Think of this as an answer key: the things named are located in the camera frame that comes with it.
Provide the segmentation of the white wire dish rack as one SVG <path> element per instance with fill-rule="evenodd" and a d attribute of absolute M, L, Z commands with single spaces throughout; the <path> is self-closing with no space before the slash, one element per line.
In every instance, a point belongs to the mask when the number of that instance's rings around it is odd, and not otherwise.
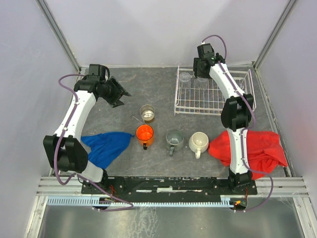
<path fill-rule="evenodd" d="M 180 89 L 179 74 L 188 72 L 191 74 L 191 88 Z M 194 73 L 191 68 L 178 68 L 176 76 L 176 88 L 174 97 L 174 114 L 194 115 L 221 115 L 225 104 L 225 98 L 213 79 L 209 79 L 207 90 L 194 89 Z"/>

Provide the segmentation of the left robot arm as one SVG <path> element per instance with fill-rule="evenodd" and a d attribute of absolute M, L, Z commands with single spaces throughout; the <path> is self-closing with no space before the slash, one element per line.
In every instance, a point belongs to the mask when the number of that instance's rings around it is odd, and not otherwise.
<path fill-rule="evenodd" d="M 86 119 L 99 98 L 112 108 L 122 106 L 122 96 L 130 94 L 110 74 L 109 68 L 91 64 L 88 74 L 82 75 L 73 88 L 58 80 L 59 85 L 72 93 L 71 105 L 53 135 L 44 137 L 43 145 L 51 168 L 70 172 L 83 180 L 101 182 L 105 169 L 130 144 L 133 135 L 127 132 L 107 132 L 82 136 Z"/>

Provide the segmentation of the clear plastic cup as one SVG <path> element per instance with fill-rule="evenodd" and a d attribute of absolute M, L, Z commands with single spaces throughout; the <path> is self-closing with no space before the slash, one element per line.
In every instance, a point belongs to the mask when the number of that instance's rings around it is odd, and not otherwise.
<path fill-rule="evenodd" d="M 209 80 L 207 78 L 195 78 L 194 79 L 194 89 L 207 90 L 209 88 Z"/>
<path fill-rule="evenodd" d="M 188 72 L 182 72 L 179 74 L 178 86 L 180 89 L 190 89 L 191 88 L 191 74 Z"/>

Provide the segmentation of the steel tin cup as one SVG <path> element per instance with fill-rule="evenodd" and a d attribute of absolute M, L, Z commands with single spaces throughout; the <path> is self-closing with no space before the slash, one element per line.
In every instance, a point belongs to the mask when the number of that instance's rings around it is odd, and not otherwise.
<path fill-rule="evenodd" d="M 140 115 L 144 123 L 151 123 L 155 119 L 155 110 L 151 105 L 143 105 L 140 108 Z"/>

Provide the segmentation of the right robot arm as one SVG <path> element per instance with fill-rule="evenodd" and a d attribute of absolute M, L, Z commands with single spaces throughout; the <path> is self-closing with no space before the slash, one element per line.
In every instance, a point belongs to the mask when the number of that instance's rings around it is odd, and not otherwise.
<path fill-rule="evenodd" d="M 231 162 L 228 185 L 230 189 L 247 186 L 252 181 L 252 172 L 247 156 L 247 132 L 255 120 L 254 97 L 246 94 L 231 76 L 225 59 L 214 52 L 209 43 L 197 46 L 198 57 L 194 58 L 194 76 L 213 79 L 225 99 L 221 112 L 222 125 L 227 129 L 230 142 Z"/>

